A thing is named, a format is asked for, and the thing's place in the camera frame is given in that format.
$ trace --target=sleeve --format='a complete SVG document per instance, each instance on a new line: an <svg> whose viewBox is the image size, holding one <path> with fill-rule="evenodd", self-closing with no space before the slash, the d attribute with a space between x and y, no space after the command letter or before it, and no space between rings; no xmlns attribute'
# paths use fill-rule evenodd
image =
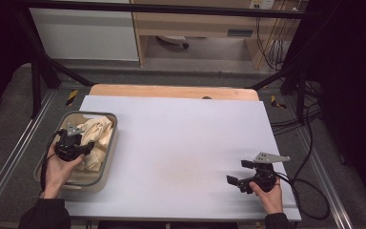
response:
<svg viewBox="0 0 366 229"><path fill-rule="evenodd" d="M62 198L38 199L20 218L18 229L71 229L71 218Z"/></svg>
<svg viewBox="0 0 366 229"><path fill-rule="evenodd" d="M284 213L267 215L264 221L266 223L266 229L295 229L287 220L287 216Z"/></svg>

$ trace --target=person's hand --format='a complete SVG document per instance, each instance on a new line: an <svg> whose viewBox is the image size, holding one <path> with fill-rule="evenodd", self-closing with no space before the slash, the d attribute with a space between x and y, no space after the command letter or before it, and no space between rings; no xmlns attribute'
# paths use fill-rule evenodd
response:
<svg viewBox="0 0 366 229"><path fill-rule="evenodd" d="M283 212L280 178L276 179L273 189L268 193L265 193L254 182L250 182L249 186L251 186L251 188L254 190L254 193L260 198L264 210L268 215Z"/></svg>
<svg viewBox="0 0 366 229"><path fill-rule="evenodd" d="M41 198L57 198L61 187L71 177L73 169L84 159L82 154L73 161L60 159L54 151L55 144L50 146L47 154L46 189Z"/></svg>

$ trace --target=beige cloth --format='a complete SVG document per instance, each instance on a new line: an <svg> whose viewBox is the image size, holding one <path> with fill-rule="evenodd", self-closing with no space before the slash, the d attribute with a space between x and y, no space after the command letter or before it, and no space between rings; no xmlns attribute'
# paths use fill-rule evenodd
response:
<svg viewBox="0 0 366 229"><path fill-rule="evenodd" d="M91 153L85 156L84 163L78 169L98 172L105 158L110 137L112 136L112 122L106 116L101 116L78 125L78 128L84 131L81 134L82 146L87 145L90 141L95 142Z"/></svg>

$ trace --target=white tabletop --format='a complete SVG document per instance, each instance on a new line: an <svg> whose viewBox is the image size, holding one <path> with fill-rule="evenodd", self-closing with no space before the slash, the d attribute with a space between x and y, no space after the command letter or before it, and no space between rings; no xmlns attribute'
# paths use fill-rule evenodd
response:
<svg viewBox="0 0 366 229"><path fill-rule="evenodd" d="M115 114L119 138L103 190L62 192L71 216L264 219L258 197L226 181L254 175L240 160L278 155L262 102L88 95L80 110ZM285 174L282 163L274 169ZM281 183L284 212L301 220L290 186Z"/></svg>

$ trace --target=gray floor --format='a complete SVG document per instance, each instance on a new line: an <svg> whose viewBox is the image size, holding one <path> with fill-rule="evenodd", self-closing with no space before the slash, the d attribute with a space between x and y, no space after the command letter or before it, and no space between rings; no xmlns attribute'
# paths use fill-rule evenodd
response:
<svg viewBox="0 0 366 229"><path fill-rule="evenodd" d="M136 63L121 63L121 67L109 66L109 62L89 63L76 61L67 63L84 77L101 83L184 85L243 88L270 75L268 68L255 71L249 55L244 52L241 40L211 38L188 38L187 50L179 46L150 40L148 59L145 66ZM35 161L45 147L45 140L53 132L58 120L70 110L77 110L83 95L89 88L78 87L79 94L71 107L65 102L75 85L66 76L63 88L54 93L54 102L47 111L46 118L40 123L33 141L30 142L18 166L13 171L8 185L0 197L0 222L16 224L21 214L32 206L38 193L38 183L33 178ZM271 122L293 119L290 109L281 109L271 105L271 95L280 103L295 101L291 95L282 96L279 92L281 82L277 80L268 88L260 90L260 99L265 102ZM19 69L3 95L0 103L0 168L2 168L15 147L17 140L26 129L31 115L31 76L28 68ZM314 147L322 159L325 170L339 194L341 202L350 218L353 228L366 228L366 189L353 167L339 162L336 143L332 141L325 121L315 120L312 124ZM306 144L298 129L275 137L282 155L290 156L286 162L287 174L291 177L306 156ZM308 163L300 174L312 184L319 186L313 166ZM315 191L299 185L302 208L312 215L321 215L325 205ZM332 216L324 220L314 220L302 214L303 220L298 228L337 228ZM75 228L82 228L83 220L73 221ZM241 225L242 228L254 228L254 222Z"/></svg>

